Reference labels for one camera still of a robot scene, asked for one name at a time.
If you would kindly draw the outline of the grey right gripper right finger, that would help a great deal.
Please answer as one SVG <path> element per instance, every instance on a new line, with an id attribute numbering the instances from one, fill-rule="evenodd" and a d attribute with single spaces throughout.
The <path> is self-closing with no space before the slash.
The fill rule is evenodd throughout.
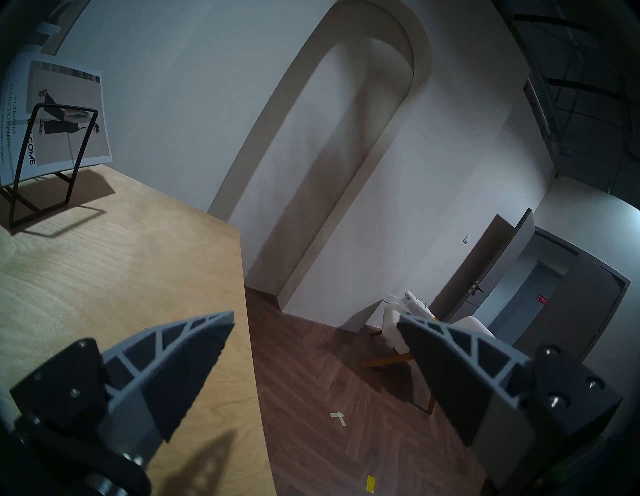
<path id="1" fill-rule="evenodd" d="M 397 329 L 436 403 L 486 474 L 483 489 L 556 489 L 561 462 L 595 441 L 622 396 L 576 356 L 531 358 L 480 331 L 401 314 Z"/>

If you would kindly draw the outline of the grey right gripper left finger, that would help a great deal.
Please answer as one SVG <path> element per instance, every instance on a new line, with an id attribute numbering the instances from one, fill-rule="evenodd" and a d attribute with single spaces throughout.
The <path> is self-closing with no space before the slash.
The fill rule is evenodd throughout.
<path id="1" fill-rule="evenodd" d="M 169 442 L 216 365 L 234 312 L 146 328 L 101 352 L 83 337 L 15 383 L 26 420 L 143 463 Z"/>

